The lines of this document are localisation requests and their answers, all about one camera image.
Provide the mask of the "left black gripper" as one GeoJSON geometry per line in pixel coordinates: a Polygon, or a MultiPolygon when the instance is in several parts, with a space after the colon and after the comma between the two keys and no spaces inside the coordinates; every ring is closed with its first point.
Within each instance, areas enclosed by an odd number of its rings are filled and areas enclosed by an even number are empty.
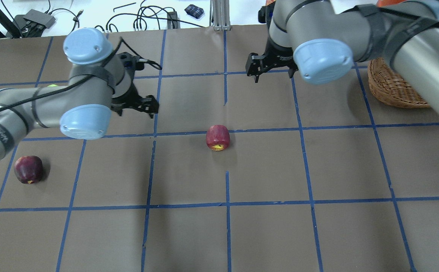
{"type": "Polygon", "coordinates": [[[122,112],[125,109],[144,112],[154,119],[159,112],[159,102],[154,96],[140,96],[136,86],[131,85],[125,93],[112,98],[111,110],[113,112],[122,112]]]}

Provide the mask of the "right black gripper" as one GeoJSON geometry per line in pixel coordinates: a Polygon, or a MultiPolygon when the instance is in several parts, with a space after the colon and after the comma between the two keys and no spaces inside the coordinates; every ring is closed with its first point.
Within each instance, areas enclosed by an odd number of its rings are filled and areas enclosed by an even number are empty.
{"type": "Polygon", "coordinates": [[[273,40],[267,40],[263,54],[249,53],[246,61],[246,74],[259,82],[262,74],[273,68],[288,67],[289,79],[292,79],[298,68],[294,66],[292,48],[276,44],[273,40]]]}

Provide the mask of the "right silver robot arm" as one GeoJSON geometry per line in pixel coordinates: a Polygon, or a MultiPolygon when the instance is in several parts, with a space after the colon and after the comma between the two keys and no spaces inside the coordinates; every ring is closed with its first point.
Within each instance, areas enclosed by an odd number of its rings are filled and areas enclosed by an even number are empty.
{"type": "Polygon", "coordinates": [[[309,84],[343,77],[354,62],[382,57],[439,114],[439,1],[357,5],[336,14],[328,0],[277,0],[266,51],[251,53],[255,81],[273,68],[300,72],[309,84]]]}

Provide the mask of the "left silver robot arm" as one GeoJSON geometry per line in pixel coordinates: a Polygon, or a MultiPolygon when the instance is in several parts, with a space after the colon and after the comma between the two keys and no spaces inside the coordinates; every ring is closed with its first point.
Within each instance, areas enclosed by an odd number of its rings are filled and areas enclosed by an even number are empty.
{"type": "Polygon", "coordinates": [[[59,128],[67,137],[94,140],[105,136],[113,112],[124,109],[158,113],[153,95],[142,97],[133,82],[136,71],[155,61],[136,51],[119,53],[117,46],[95,28],[71,32],[63,51],[72,64],[67,86],[0,89],[0,160],[31,131],[59,128]]]}

